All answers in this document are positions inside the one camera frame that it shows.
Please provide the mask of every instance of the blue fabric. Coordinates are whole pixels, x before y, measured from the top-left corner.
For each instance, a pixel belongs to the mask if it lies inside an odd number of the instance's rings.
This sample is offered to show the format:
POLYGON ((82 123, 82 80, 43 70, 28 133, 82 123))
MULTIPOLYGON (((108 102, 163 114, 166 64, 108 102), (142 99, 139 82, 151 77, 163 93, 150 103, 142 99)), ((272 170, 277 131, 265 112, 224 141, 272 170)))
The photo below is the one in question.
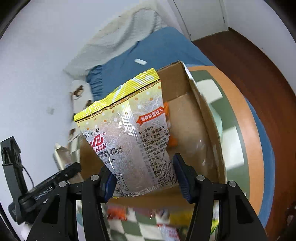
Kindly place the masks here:
POLYGON ((263 153, 264 192, 263 192, 262 205, 261 205, 258 217, 263 227, 265 227, 267 225, 267 221, 268 221, 271 207, 272 207, 272 201, 274 198, 274 185, 275 185, 274 175, 275 175, 276 164, 274 159, 274 151, 272 149, 272 146, 267 136, 267 133, 265 131, 265 128, 261 120, 257 116, 253 106, 250 104, 250 102, 247 99, 246 101, 251 109, 251 112, 253 114, 253 117, 258 129, 259 138, 260 138, 261 147, 262 147, 262 153, 263 153))
POLYGON ((166 27, 137 42, 121 55, 90 70, 86 77, 94 100, 106 97, 119 85, 136 75, 154 68, 156 70, 176 61, 185 64, 214 65, 193 43, 175 28, 166 27), (135 63, 145 60, 146 65, 135 63))

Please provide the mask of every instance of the black cable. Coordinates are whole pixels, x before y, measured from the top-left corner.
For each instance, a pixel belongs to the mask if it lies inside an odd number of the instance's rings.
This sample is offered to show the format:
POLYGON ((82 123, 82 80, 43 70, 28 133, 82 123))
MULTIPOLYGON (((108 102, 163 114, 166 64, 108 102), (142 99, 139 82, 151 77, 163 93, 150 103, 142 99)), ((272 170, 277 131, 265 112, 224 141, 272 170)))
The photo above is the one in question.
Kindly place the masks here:
POLYGON ((26 171, 26 173, 28 174, 28 176, 29 176, 29 178, 30 178, 30 180, 31 180, 31 183, 32 183, 32 185, 33 185, 33 187, 34 187, 35 185, 34 185, 34 182, 33 182, 32 178, 31 178, 30 174, 28 173, 27 169, 26 169, 23 165, 22 165, 22 167, 23 167, 23 169, 25 169, 25 171, 26 171))

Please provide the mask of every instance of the silver screw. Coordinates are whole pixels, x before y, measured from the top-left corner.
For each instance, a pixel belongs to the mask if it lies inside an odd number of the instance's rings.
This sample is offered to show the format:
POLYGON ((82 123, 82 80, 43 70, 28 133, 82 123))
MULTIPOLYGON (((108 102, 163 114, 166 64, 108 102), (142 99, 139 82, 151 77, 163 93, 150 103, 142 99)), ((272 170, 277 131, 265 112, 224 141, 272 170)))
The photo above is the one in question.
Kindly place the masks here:
POLYGON ((98 176, 98 175, 92 175, 92 176, 91 176, 91 179, 92 179, 93 181, 96 181, 96 180, 99 179, 99 176, 98 176))
POLYGON ((237 185, 237 183, 234 182, 234 181, 230 181, 230 182, 229 182, 229 186, 231 186, 231 187, 235 187, 236 185, 237 185))
POLYGON ((198 175, 196 177, 196 179, 199 180, 199 181, 203 181, 205 179, 205 177, 203 175, 198 175))
POLYGON ((65 187, 66 185, 67 185, 67 182, 66 182, 66 181, 61 181, 61 182, 59 183, 59 186, 60 186, 61 188, 65 187))

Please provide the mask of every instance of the snack package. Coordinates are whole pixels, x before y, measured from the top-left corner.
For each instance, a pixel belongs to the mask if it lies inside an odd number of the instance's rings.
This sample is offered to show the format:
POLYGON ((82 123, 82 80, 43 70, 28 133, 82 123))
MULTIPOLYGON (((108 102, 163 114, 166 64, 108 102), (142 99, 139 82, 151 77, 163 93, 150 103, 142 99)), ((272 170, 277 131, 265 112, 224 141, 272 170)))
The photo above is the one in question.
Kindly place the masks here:
POLYGON ((74 120, 117 178, 114 196, 143 195, 176 184, 166 151, 170 135, 161 81, 154 69, 117 87, 74 120))

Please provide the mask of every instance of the cardboard box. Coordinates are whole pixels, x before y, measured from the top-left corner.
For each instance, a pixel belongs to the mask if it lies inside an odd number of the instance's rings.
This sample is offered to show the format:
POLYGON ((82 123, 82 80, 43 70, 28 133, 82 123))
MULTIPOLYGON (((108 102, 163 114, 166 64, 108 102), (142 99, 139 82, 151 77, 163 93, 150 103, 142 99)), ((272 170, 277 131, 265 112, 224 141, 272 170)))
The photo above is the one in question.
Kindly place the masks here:
MULTIPOLYGON (((177 147, 167 148, 169 156, 172 158, 175 153, 180 153, 186 164, 194 167, 198 174, 211 181, 225 183, 225 167, 217 127, 205 99, 198 92, 192 77, 189 77, 189 71, 178 61, 157 73, 162 83, 163 101, 168 102, 170 109, 170 135, 178 141, 177 147)), ((80 157, 84 179, 97 174, 103 166, 85 139, 82 141, 80 157)), ((142 196, 112 198, 109 202, 153 209, 189 207, 179 186, 142 196)))

